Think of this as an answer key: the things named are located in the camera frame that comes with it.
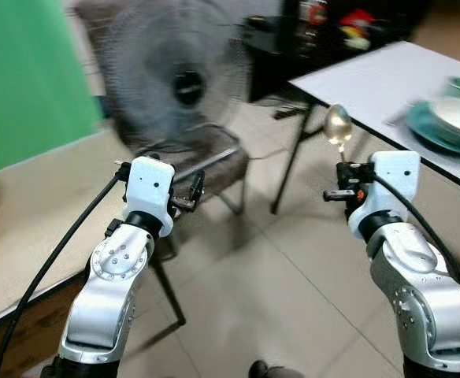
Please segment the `fan motor hub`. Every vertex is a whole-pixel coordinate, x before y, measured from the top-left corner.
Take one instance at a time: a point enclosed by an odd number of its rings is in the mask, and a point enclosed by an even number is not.
[[[174,96],[185,106],[194,106],[202,98],[205,84],[202,76],[195,70],[176,74],[173,83]]]

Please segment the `green wall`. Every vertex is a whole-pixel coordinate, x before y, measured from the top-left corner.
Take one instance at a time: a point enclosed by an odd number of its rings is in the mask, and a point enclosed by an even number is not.
[[[0,0],[0,168],[91,134],[98,118],[61,2]]]

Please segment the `metal spoon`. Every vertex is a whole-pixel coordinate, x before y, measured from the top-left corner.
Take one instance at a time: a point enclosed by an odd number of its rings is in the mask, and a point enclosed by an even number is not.
[[[331,144],[339,147],[340,157],[342,162],[345,162],[344,144],[351,139],[352,121],[341,105],[332,105],[328,108],[323,133]]]

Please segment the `table leg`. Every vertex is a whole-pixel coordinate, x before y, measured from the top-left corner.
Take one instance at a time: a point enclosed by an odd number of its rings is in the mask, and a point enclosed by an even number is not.
[[[284,192],[284,188],[286,187],[286,182],[288,181],[288,178],[289,178],[290,173],[291,173],[291,168],[293,167],[293,162],[295,161],[296,154],[299,151],[300,143],[303,140],[305,140],[305,134],[306,134],[305,130],[306,130],[307,124],[309,122],[310,115],[312,114],[313,109],[314,109],[315,106],[316,106],[316,102],[311,102],[309,104],[309,108],[307,109],[307,111],[305,113],[305,116],[304,116],[304,118],[302,119],[302,122],[299,125],[299,129],[298,129],[296,137],[295,137],[295,144],[293,146],[293,149],[291,150],[289,161],[287,162],[286,171],[284,172],[283,179],[282,179],[282,181],[280,183],[280,186],[279,186],[279,191],[277,192],[276,199],[274,199],[274,202],[270,206],[270,212],[272,214],[277,214],[277,209],[279,208],[280,200],[283,197],[283,192]]]

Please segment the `chair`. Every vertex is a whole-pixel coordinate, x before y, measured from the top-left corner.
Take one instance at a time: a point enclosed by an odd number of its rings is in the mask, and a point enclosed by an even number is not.
[[[74,7],[74,13],[79,17],[91,42],[95,57],[99,61],[102,43],[109,26],[117,14],[134,0],[80,0]],[[135,156],[157,154],[164,162],[172,164],[176,170],[174,177],[174,195],[188,198],[191,182],[199,170],[205,171],[205,201],[214,195],[219,196],[235,214],[243,212],[246,186],[246,173],[249,162],[247,152],[240,146],[239,139],[225,128],[207,123],[203,126],[183,130],[169,139],[157,138],[156,131],[135,135],[129,121],[121,117],[120,112],[113,108],[113,99],[108,98],[112,110],[111,116],[115,129],[122,142]],[[222,191],[234,183],[241,181],[241,193],[238,204],[226,198]],[[154,254],[151,266],[155,270],[164,291],[178,317],[178,324],[185,322],[172,287],[162,266],[164,260],[176,256],[176,238],[162,240],[160,250]]]

